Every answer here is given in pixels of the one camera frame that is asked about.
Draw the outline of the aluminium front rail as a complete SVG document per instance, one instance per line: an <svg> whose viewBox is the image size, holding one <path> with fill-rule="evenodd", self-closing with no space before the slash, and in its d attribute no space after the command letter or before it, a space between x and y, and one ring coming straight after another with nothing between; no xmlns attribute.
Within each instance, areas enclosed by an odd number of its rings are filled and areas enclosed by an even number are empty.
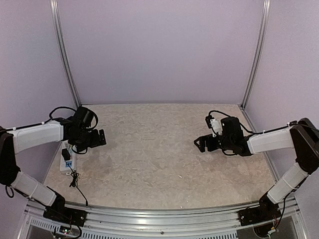
<svg viewBox="0 0 319 239"><path fill-rule="evenodd" d="M271 235L271 239L310 239L304 219L293 196L286 200L285 213L280 226ZM240 230L246 230L253 237L254 228L270 223L241 226L238 212L257 206L257 202L235 204L230 206L179 209L179 210L138 210L111 207L89 206L66 203L67 207L87 212L86 221L81 227L83 239L135 239L135 238L199 238L232 239L238 238ZM15 239L26 239L31 226L50 232L58 231L61 224L43 217L44 208L32 201L22 214Z"/></svg>

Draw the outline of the black charger plug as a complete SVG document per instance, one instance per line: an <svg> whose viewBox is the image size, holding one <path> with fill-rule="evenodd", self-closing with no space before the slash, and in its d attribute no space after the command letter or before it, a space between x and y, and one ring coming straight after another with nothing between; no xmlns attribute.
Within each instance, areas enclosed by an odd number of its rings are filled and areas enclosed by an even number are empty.
<svg viewBox="0 0 319 239"><path fill-rule="evenodd" d="M68 149L66 149L66 148L62 149L61 155L62 155L64 161L69 161L69 160L71 160L71 155L70 155Z"/></svg>

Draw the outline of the right aluminium frame post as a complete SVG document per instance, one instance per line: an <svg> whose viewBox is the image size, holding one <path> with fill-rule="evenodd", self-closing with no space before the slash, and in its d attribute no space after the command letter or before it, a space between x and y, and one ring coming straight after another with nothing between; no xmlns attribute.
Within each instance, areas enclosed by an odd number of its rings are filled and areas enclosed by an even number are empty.
<svg viewBox="0 0 319 239"><path fill-rule="evenodd" d="M248 78L248 82L247 82L246 89L244 92L243 100L240 104L241 109L243 111L247 108L249 98L250 98L251 93L252 93L253 85L254 85L254 82L256 79L256 74L257 74L259 62L260 62L262 51L263 51L264 39L266 36L266 31L267 31L270 5L271 5L270 0L263 1L261 22L260 22L260 27L259 27L259 31L258 31L258 37L257 37L257 43L256 43L255 52L254 52L252 67L251 67L251 70L249 73L249 78Z"/></svg>

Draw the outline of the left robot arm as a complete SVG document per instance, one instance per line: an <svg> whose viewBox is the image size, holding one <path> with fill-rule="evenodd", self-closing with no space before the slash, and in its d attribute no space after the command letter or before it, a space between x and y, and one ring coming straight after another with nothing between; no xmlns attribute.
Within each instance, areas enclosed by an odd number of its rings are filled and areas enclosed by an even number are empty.
<svg viewBox="0 0 319 239"><path fill-rule="evenodd" d="M50 213L63 222L70 216L64 206L65 199L57 192L23 173L15 156L27 149L47 143L66 141L76 154L85 154L89 148L106 145L104 131L91 123L98 122L97 115L80 106L68 118L54 118L36 124L0 129L0 183L12 192L17 191L49 207Z"/></svg>

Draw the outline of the left aluminium frame post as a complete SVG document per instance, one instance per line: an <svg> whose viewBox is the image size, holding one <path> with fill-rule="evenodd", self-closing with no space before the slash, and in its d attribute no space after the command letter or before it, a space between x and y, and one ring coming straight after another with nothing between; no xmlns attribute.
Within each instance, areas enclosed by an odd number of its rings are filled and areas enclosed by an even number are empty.
<svg viewBox="0 0 319 239"><path fill-rule="evenodd" d="M73 79L73 75L71 72L71 67L67 55L67 50L66 46L64 43L64 37L63 37L63 31L62 31L62 25L61 25L61 20L60 20L60 15L59 15L59 6L58 6L58 1L57 0L50 0L50 8L51 8L51 13L52 13L52 18L53 18L53 25L55 29L55 34L57 38L57 44L61 56L61 61L63 65L63 69L66 75L66 80L71 92L71 96L74 102L75 106L81 106L81 101L80 97L75 85L75 81Z"/></svg>

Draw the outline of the white power strip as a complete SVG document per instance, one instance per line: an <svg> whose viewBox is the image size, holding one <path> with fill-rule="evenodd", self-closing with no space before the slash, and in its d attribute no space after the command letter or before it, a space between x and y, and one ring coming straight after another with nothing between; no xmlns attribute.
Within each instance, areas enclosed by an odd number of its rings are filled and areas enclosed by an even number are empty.
<svg viewBox="0 0 319 239"><path fill-rule="evenodd" d="M73 152L72 150L72 145L70 145L67 141L64 141L62 143L62 149L68 149L70 155L71 155L71 160L69 161L64 161L62 155L60 157L60 172L62 174L65 174L65 175L71 175L71 173L76 170L76 154Z"/></svg>

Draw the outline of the aluminium frame post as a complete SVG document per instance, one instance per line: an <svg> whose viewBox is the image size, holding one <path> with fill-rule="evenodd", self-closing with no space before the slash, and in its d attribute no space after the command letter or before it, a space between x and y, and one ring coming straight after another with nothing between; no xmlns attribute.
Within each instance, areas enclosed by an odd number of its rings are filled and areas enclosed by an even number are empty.
<svg viewBox="0 0 319 239"><path fill-rule="evenodd" d="M256 74L257 74L259 62L260 62L262 51L263 51L264 39L266 36L266 31L267 31L270 5L271 5L270 0L263 1L261 22L260 22L260 27L259 27L259 31L258 31L258 37L257 37L257 43L256 43L255 52L254 52L252 67L251 67L251 70L249 73L249 78L248 78L248 82L247 82L246 89L244 92L243 100L240 104L241 109L243 111L247 108L249 98L250 98L251 93L252 93L253 85L254 85L254 82L256 79Z"/></svg>
<svg viewBox="0 0 319 239"><path fill-rule="evenodd" d="M62 25L61 25L61 20L60 20L60 15L59 15L59 6L58 6L58 1L57 0L50 0L50 8L51 8L51 13L52 13L52 18L53 18L53 25L55 29L55 34L57 38L57 44L61 56L61 61L63 65L63 69L66 75L66 80L71 92L71 96L74 102L75 106L81 106L81 101L80 97L75 85L75 81L73 79L73 75L71 72L71 67L67 55L67 50L66 46L64 43L64 37L63 37L63 31L62 31Z"/></svg>

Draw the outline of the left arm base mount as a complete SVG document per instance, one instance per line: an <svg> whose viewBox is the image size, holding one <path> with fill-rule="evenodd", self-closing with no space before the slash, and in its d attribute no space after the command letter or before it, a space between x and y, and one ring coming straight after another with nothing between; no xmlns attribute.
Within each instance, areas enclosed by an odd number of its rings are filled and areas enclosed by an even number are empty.
<svg viewBox="0 0 319 239"><path fill-rule="evenodd" d="M84 210L68 208L65 201L55 200L51 206L46 206L43 217L56 222L83 227L87 212Z"/></svg>

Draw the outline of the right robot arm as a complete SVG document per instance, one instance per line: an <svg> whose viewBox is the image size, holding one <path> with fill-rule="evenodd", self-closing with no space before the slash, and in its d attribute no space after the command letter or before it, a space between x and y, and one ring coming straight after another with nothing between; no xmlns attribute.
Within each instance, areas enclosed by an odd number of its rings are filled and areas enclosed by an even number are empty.
<svg viewBox="0 0 319 239"><path fill-rule="evenodd" d="M228 156L248 157L276 151L295 156L290 168L260 198L255 217L265 221L278 204L296 191L319 168L319 130L308 118L263 132L249 131L237 117L206 117L211 133L194 140L200 152L220 150Z"/></svg>

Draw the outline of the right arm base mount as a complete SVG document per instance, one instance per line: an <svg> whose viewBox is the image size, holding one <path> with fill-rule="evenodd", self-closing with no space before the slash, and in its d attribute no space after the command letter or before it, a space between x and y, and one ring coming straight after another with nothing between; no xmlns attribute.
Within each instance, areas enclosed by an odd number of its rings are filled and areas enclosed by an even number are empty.
<svg viewBox="0 0 319 239"><path fill-rule="evenodd" d="M256 207L248 207L238 211L241 226L258 224L281 217L278 204L272 203L269 199L260 199Z"/></svg>

